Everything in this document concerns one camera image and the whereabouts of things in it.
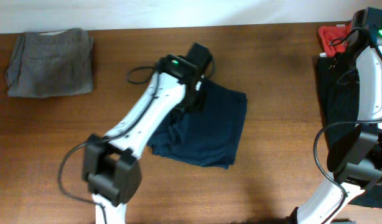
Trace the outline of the navy blue shorts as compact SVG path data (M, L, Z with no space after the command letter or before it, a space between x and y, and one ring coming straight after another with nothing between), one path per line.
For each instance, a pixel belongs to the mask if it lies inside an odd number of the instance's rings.
M207 80L198 99L195 110L173 109L147 146L156 156L227 169L235 163L247 112L246 93Z

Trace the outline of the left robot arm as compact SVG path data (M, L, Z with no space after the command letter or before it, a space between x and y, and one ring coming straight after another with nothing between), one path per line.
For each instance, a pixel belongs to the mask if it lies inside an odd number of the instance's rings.
M154 131L174 108L195 103L208 55L167 55L153 68L149 85L129 113L102 137L86 140L82 179L95 205L96 223L124 223L127 203L141 184L139 159Z

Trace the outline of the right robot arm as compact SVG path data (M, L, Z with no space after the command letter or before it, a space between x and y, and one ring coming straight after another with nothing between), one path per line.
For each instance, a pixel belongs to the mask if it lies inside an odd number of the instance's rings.
M344 53L320 57L317 89L328 144L324 175L313 196L294 209L289 223L330 223L354 198L382 185L382 29L351 28L333 45Z

